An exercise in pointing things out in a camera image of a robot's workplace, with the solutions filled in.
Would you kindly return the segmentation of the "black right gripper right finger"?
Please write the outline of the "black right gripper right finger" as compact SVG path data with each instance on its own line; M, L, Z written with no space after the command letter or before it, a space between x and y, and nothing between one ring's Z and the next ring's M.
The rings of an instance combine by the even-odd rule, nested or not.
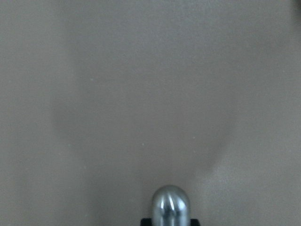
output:
M190 220L190 226L200 226L200 221L198 219L192 218Z

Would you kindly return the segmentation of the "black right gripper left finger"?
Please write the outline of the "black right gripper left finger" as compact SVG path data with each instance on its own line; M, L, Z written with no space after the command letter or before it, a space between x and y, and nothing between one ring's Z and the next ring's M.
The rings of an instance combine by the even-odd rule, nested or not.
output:
M152 226L151 218L142 218L140 221L140 226Z

